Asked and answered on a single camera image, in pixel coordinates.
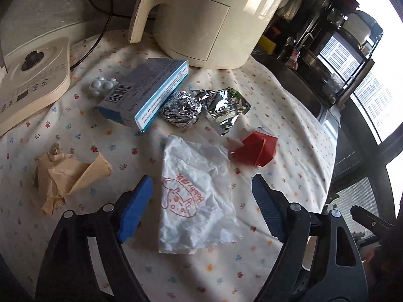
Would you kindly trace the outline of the red paper carton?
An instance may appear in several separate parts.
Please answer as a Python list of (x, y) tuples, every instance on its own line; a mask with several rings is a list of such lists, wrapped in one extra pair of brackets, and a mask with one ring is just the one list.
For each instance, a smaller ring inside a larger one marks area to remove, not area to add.
[(231, 156), (249, 166), (265, 167), (276, 155), (278, 138), (262, 127), (242, 140), (243, 146), (231, 152)]

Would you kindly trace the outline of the white printed paper bag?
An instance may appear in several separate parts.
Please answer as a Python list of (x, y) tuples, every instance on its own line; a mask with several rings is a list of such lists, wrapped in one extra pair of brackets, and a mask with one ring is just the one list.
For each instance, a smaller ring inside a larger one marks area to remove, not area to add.
[(225, 147), (169, 136), (163, 152), (161, 189), (161, 254), (194, 254), (198, 249), (242, 239)]

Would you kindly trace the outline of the brown paper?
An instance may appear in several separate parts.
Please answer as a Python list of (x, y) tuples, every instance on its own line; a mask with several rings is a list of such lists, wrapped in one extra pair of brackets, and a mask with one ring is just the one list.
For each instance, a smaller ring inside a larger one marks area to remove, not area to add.
[(112, 166), (101, 154), (85, 163), (53, 144), (49, 152), (39, 156), (34, 175), (34, 186), (43, 200), (42, 212), (52, 216), (66, 204), (67, 196), (111, 174)]

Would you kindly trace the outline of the blue white cardboard box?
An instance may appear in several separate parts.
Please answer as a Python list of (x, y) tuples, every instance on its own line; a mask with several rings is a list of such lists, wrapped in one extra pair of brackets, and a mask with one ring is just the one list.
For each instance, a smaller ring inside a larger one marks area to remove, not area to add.
[(112, 89), (98, 110), (106, 119), (144, 132), (188, 73), (187, 60), (146, 59)]

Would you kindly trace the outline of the silver foil snack bag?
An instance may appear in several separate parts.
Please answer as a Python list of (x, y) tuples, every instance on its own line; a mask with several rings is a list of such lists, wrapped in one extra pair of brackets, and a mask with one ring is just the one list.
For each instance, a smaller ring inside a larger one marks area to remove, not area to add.
[(249, 112), (250, 103), (235, 89), (228, 87), (218, 91), (192, 90), (191, 95), (204, 109), (205, 116), (218, 135), (226, 135), (240, 115)]

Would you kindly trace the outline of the floral white tablecloth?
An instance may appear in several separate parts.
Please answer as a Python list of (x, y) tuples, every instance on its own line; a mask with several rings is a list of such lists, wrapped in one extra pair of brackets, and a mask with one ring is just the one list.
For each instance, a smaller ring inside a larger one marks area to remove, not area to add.
[(182, 90), (232, 87), (250, 103), (224, 136), (205, 118), (177, 128), (157, 117), (145, 132), (104, 118), (86, 94), (99, 76), (121, 79), (162, 51), (125, 31), (82, 40), (70, 90), (1, 139), (1, 256), (28, 292), (62, 215), (42, 210), (33, 185), (41, 154), (58, 144), (82, 162), (104, 156), (112, 174), (75, 192), (65, 207), (91, 213), (154, 179), (154, 195), (124, 251), (153, 301), (252, 301), (281, 249), (251, 193), (255, 174), (308, 211), (322, 210), (335, 163), (336, 138), (255, 59), (238, 69), (192, 68)]

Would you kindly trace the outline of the crumpled foil ball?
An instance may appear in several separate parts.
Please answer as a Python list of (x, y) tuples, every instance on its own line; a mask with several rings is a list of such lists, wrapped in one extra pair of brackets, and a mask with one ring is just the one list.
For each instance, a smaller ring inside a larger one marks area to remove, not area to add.
[(188, 92), (175, 91), (160, 109), (160, 115), (178, 128), (197, 123), (203, 106)]

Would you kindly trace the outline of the stainless steel sink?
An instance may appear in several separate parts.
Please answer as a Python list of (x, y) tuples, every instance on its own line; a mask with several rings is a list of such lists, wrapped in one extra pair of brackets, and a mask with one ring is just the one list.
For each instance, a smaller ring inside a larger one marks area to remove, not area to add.
[(251, 56), (270, 70), (282, 87), (296, 97), (321, 124), (325, 122), (328, 107), (294, 70), (270, 55), (252, 53)]

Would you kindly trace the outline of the silver pill blister pack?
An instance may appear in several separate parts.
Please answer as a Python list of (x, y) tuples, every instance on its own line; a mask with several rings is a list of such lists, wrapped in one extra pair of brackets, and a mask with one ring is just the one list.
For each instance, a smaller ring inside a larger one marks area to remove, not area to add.
[(87, 93), (91, 97), (106, 97), (119, 81), (112, 77), (96, 77), (87, 88)]

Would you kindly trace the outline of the pink small bottle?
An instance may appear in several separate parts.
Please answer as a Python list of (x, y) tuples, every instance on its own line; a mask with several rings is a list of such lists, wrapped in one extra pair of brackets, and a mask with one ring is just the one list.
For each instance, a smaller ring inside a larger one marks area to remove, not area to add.
[(298, 68), (298, 58), (300, 56), (300, 52), (297, 48), (293, 47), (291, 50), (291, 54), (286, 61), (286, 66), (290, 69), (297, 70)]

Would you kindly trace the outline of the black dish rack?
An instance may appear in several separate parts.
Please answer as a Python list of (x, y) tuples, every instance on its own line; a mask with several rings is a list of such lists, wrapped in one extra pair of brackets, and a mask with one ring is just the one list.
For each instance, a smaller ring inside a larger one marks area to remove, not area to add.
[(313, 87), (329, 105), (341, 107), (366, 79), (383, 33), (357, 0), (331, 0), (309, 25), (298, 45), (324, 68), (323, 83)]

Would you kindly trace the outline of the cream induction cooker base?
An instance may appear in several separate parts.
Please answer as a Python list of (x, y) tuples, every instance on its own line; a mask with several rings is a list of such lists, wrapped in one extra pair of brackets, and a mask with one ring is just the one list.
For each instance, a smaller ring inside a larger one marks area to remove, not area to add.
[(70, 41), (52, 40), (15, 61), (1, 83), (1, 135), (56, 102), (70, 86)]

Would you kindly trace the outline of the cream air fryer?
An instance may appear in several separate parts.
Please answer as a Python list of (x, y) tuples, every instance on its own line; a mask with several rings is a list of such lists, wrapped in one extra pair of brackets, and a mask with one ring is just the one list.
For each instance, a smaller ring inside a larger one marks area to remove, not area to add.
[(208, 69), (243, 66), (282, 0), (137, 0), (128, 41), (139, 43), (157, 8), (153, 35), (173, 59)]

